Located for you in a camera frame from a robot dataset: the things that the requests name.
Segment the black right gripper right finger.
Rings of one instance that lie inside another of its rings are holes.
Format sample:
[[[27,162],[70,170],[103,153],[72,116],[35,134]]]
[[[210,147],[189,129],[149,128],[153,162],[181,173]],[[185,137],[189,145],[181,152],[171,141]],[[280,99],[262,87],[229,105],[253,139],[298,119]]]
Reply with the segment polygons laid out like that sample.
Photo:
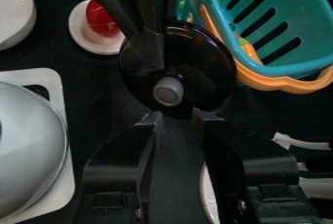
[[[197,110],[194,119],[221,224],[321,224],[300,186],[296,158],[278,144]]]

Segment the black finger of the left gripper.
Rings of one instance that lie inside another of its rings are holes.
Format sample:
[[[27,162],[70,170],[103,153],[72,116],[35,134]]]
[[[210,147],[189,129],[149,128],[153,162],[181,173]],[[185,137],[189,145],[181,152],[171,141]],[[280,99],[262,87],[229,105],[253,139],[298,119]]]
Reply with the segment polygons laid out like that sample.
[[[165,31],[166,0],[141,0],[145,26],[155,33]]]
[[[95,0],[107,10],[126,37],[130,53],[153,70],[165,68],[165,32],[153,32],[146,26],[141,0]]]

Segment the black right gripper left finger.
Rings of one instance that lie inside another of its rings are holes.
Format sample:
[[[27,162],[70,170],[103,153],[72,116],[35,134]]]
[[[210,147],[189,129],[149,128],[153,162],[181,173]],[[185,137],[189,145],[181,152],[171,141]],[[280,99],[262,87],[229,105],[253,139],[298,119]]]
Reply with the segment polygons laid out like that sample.
[[[72,224],[149,224],[149,186],[159,112],[106,142],[87,160]]]

